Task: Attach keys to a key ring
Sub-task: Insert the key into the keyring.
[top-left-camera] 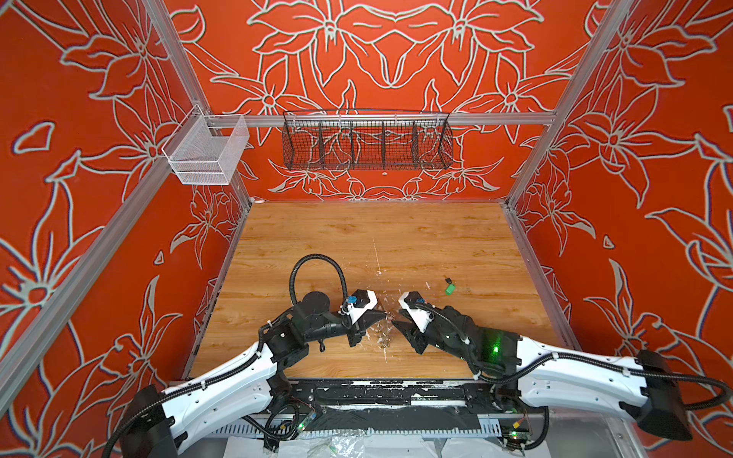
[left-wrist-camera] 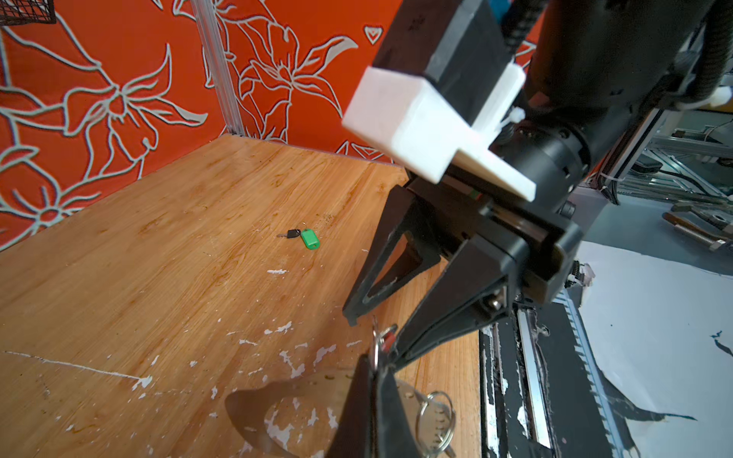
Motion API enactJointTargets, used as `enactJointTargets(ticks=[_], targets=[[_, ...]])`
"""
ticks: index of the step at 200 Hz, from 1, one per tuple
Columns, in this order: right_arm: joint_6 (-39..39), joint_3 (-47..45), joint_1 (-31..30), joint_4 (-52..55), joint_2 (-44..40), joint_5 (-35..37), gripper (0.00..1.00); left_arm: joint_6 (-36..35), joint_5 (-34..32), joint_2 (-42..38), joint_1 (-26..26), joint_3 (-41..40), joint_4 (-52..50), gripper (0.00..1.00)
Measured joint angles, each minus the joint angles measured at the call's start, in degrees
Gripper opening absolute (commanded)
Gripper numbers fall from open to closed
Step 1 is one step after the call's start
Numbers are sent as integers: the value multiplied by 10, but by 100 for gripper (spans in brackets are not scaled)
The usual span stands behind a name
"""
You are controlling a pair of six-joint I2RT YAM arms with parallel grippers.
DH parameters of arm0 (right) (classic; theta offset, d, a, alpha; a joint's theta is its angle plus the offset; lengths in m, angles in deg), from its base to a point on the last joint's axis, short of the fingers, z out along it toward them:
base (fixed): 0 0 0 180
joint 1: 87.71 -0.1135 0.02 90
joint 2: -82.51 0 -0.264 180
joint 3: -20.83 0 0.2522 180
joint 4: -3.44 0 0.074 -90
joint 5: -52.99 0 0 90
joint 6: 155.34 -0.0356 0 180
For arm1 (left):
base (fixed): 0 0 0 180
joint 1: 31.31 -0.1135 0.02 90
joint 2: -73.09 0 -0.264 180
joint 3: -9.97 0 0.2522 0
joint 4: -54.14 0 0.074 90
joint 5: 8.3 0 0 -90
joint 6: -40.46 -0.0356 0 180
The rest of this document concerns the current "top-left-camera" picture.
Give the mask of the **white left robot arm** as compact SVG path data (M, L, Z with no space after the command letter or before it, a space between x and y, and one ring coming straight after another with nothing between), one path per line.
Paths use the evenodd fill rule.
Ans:
M374 291L358 289L333 312L326 294L308 293L264 324L244 353L177 387L141 389L103 456L120 448L125 457L176 457L236 419L287 406L293 389L284 372L307 357L313 342L345 336L357 345L385 319L377 305Z

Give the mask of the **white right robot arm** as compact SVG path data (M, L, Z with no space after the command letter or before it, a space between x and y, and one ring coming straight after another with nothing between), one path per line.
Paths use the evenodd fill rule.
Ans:
M674 441L692 438L680 377L662 356L602 356L554 347L509 331L477 326L447 306L400 303L395 327L417 353L435 347L464 361L490 385L494 402L528 408L572 408L633 420L642 431Z

